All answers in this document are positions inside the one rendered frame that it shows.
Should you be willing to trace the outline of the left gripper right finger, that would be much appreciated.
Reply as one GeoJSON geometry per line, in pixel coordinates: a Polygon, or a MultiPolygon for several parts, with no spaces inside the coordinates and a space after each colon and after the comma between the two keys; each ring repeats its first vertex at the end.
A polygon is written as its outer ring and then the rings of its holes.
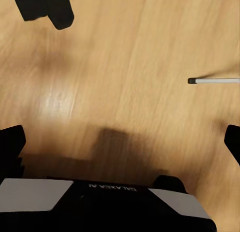
{"type": "Polygon", "coordinates": [[[240,127],[229,125],[227,127],[224,143],[233,154],[234,158],[240,165],[240,127]]]}

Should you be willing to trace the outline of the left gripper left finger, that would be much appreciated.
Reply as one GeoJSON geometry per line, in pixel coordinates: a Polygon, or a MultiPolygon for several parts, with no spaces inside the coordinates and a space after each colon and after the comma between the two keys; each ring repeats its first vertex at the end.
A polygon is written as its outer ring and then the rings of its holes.
{"type": "Polygon", "coordinates": [[[21,125],[0,130],[0,185],[26,144],[21,125]]]}

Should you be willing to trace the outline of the digital camera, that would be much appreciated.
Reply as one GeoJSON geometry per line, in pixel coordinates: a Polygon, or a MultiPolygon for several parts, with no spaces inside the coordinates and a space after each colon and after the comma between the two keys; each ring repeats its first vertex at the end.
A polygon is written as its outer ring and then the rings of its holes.
{"type": "Polygon", "coordinates": [[[70,27],[75,19],[70,0],[15,0],[15,3],[24,21],[48,15],[60,30],[70,27]]]}

